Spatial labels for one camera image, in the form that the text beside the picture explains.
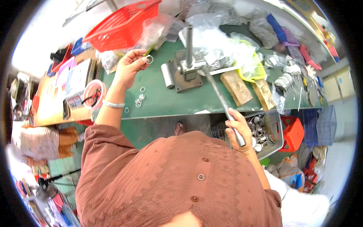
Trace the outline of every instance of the blue plastic basket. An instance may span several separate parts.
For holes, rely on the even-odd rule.
[[[82,39],[83,39],[83,37],[81,37],[80,39],[78,39],[76,41],[76,43],[74,44],[74,46],[72,48],[72,51],[70,52],[71,55],[73,55],[73,56],[78,55],[91,47],[91,44],[89,44],[87,42],[82,43]]]
[[[337,131],[337,117],[333,105],[319,111],[317,121],[318,145],[331,146]]]
[[[278,24],[277,20],[273,17],[272,14],[269,14],[267,17],[267,22],[272,26],[274,32],[277,35],[278,40],[280,41],[286,41],[287,42],[287,38],[286,38],[286,34],[283,31],[283,29],[281,28],[281,26]]]
[[[302,109],[299,111],[299,119],[304,128],[304,138],[302,142],[308,146],[318,145],[318,110],[319,109]]]

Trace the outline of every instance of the metal handle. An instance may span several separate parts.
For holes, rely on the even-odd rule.
[[[222,107],[223,107],[223,110],[224,112],[226,113],[226,116],[228,118],[228,120],[230,121],[235,121],[234,117],[232,115],[229,114],[228,112],[228,104],[227,102],[224,100],[223,96],[222,96],[222,93],[219,91],[218,87],[217,87],[217,83],[216,81],[214,80],[214,78],[212,77],[212,75],[209,73],[209,70],[208,68],[204,65],[202,66],[202,70],[205,74],[205,76],[207,77],[207,80],[212,84],[212,87],[214,89],[214,91],[216,92],[218,98],[219,98],[219,101],[221,102],[222,104]],[[237,129],[233,129],[235,134],[236,134],[236,140],[237,140],[237,143],[240,147],[244,146],[246,143],[245,143],[245,140],[244,138],[241,136],[241,134],[237,131]]]

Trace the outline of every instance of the green workbench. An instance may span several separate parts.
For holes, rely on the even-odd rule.
[[[251,35],[246,27],[228,26],[227,28],[227,30],[237,30],[237,32],[243,33],[254,40],[256,39],[253,35]],[[177,50],[181,50],[183,48],[184,46],[182,45],[181,41],[177,41],[175,43],[165,42],[158,51],[152,51],[150,53],[154,57],[153,63],[150,64],[146,70],[140,71],[136,75],[133,86],[126,92],[125,106],[130,108],[130,112],[127,114],[124,113],[122,116],[123,119],[187,115],[195,114],[196,112],[203,110],[207,110],[211,113],[223,112],[222,106],[212,88],[212,85],[205,77],[202,77],[202,87],[191,89],[183,93],[177,93],[175,89],[166,88],[160,67],[168,60],[173,59],[175,57],[174,53]],[[264,48],[260,48],[258,52],[263,54],[273,53],[272,50],[267,50]],[[269,82],[275,81],[283,74],[282,67],[276,67],[270,69],[269,71],[270,75],[267,77],[267,81]],[[104,70],[101,72],[103,72],[101,80],[109,88],[115,73],[107,75]],[[220,89],[230,107],[237,109],[238,111],[262,110],[260,101],[258,100],[250,82],[245,81],[245,84],[250,90],[253,98],[244,105],[237,107],[230,93],[221,82],[220,74],[214,75],[213,77],[215,78],[218,88]],[[143,93],[146,96],[146,99],[143,101],[142,106],[137,108],[135,106],[135,100],[138,99],[139,94],[141,94],[140,88],[143,86],[146,87],[146,91]],[[299,107],[300,89],[298,89],[296,93],[291,92],[286,97],[286,109],[297,109]],[[320,101],[317,100],[315,107],[320,106],[322,105],[320,104]],[[307,101],[307,94],[304,90],[302,91],[300,108],[310,108]],[[98,111],[94,111],[92,119],[95,119],[97,114]]]

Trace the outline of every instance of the red pliers handle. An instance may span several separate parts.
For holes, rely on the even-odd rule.
[[[91,107],[94,107],[94,105],[96,105],[98,99],[101,97],[101,88],[97,88],[97,90],[93,93],[92,96],[89,96],[87,98],[85,98],[85,100],[82,101],[82,104],[89,100],[89,99],[92,99],[92,105]]]

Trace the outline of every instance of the wooden block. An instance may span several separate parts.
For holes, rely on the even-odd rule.
[[[267,82],[262,80],[255,80],[255,83],[251,83],[253,90],[256,92],[258,99],[261,102],[261,106],[264,111],[270,110],[275,106],[275,103],[272,100],[272,94],[270,91],[270,87]]]
[[[252,99],[252,95],[236,70],[225,72],[221,81],[231,94],[237,106],[242,106]]]

